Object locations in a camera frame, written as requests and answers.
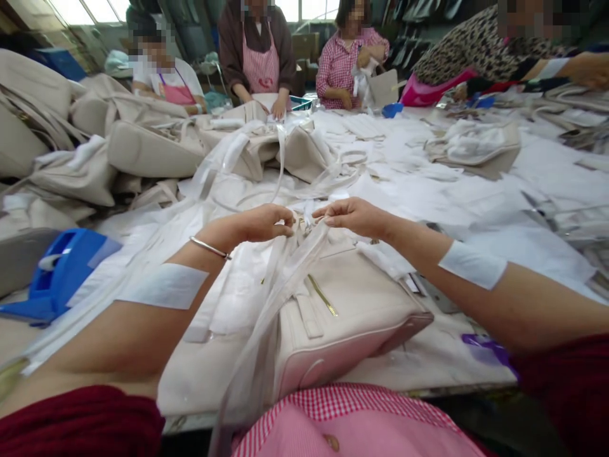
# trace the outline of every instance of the silver bracelet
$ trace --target silver bracelet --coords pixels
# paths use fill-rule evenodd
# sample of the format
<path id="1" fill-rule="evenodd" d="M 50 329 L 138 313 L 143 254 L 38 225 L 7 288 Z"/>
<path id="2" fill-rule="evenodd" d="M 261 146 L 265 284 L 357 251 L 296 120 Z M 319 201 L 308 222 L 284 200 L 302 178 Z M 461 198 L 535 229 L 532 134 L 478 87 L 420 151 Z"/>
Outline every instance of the silver bracelet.
<path id="1" fill-rule="evenodd" d="M 213 248 L 212 246 L 208 245 L 207 243 L 202 242 L 201 240 L 196 239 L 195 237 L 190 237 L 189 239 L 193 243 L 198 244 L 200 247 L 205 248 L 208 251 L 213 252 L 216 255 L 219 255 L 224 260 L 233 260 L 233 258 L 230 256 L 230 254 L 224 253 L 216 248 Z"/>

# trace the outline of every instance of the zipper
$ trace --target zipper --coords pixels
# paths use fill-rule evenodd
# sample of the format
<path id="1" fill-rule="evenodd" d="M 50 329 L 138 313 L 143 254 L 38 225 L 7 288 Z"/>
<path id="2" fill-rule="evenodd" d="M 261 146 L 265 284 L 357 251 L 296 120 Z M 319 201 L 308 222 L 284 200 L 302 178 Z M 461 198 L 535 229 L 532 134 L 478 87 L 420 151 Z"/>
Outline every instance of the zipper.
<path id="1" fill-rule="evenodd" d="M 336 312 L 334 307 L 330 304 L 330 301 L 325 297 L 324 293 L 322 292 L 322 290 L 319 287 L 319 284 L 317 284 L 317 281 L 315 280 L 315 278 L 313 278 L 313 276 L 311 276 L 311 275 L 308 275 L 308 278 L 309 278 L 309 281 L 311 281 L 311 284 L 313 285 L 313 289 L 315 289 L 315 292 L 317 292 L 317 295 L 319 295 L 319 298 L 322 299 L 325 306 L 330 310 L 330 313 L 334 317 L 338 317 L 338 313 Z"/>

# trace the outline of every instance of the leopard print shirt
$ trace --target leopard print shirt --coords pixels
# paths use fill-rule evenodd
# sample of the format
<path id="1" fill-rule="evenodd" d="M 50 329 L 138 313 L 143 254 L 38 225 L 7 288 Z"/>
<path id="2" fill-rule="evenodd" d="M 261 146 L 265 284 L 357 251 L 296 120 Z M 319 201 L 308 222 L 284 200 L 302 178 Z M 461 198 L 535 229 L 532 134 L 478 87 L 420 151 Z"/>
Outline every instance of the leopard print shirt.
<path id="1" fill-rule="evenodd" d="M 491 6 L 451 30 L 417 62 L 417 79 L 438 86 L 472 68 L 489 81 L 503 83 L 529 59 L 564 57 L 576 49 L 541 38 L 514 38 L 506 44 L 497 17 L 497 5 Z"/>

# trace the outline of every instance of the apron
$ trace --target apron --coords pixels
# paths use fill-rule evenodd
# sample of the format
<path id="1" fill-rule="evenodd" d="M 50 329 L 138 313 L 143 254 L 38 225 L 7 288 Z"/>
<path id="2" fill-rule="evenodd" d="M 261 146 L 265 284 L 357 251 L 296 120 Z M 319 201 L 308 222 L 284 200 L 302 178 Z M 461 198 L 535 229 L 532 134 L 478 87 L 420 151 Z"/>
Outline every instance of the apron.
<path id="1" fill-rule="evenodd" d="M 163 75 L 159 73 L 159 77 L 163 82 L 162 89 L 165 94 L 165 101 L 173 103 L 175 105 L 196 105 L 197 102 L 192 96 L 190 89 L 188 89 L 186 81 L 184 81 L 184 78 L 182 78 L 182 75 L 180 74 L 178 69 L 176 69 L 176 71 L 178 72 L 180 79 L 184 83 L 183 87 L 168 86 L 167 84 L 165 84 L 165 79 L 163 78 Z"/>
<path id="2" fill-rule="evenodd" d="M 252 94 L 279 92 L 279 55 L 268 22 L 266 26 L 271 35 L 271 48 L 265 53 L 247 47 L 246 29 L 243 27 L 243 73 L 249 81 Z"/>

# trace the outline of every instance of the purple object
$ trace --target purple object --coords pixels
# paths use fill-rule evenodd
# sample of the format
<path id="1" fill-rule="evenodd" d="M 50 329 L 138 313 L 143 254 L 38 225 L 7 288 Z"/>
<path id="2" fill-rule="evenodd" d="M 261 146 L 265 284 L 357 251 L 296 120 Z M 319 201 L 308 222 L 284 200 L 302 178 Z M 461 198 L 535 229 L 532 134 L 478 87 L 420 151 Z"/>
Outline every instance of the purple object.
<path id="1" fill-rule="evenodd" d="M 461 335 L 461 340 L 470 346 L 471 355 L 486 365 L 503 365 L 508 367 L 516 379 L 520 380 L 518 373 L 509 364 L 509 355 L 505 348 L 488 336 L 466 333 Z"/>

